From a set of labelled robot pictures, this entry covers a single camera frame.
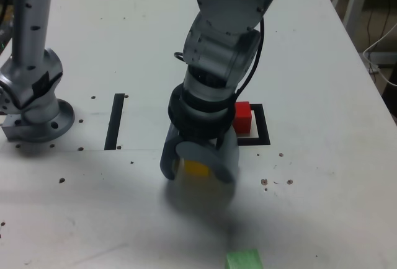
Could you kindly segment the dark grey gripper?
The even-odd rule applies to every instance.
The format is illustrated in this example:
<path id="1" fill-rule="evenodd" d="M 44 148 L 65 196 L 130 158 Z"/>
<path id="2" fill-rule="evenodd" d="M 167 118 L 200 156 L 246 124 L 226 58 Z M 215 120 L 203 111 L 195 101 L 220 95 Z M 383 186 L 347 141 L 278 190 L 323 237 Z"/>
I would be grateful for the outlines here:
<path id="1" fill-rule="evenodd" d="M 223 183 L 235 183 L 239 172 L 239 146 L 233 127 L 223 136 L 221 146 L 218 139 L 206 139 L 197 136 L 183 135 L 170 124 L 160 159 L 160 169 L 168 180 L 176 176 L 176 162 L 179 157 L 207 166 L 214 176 Z"/>

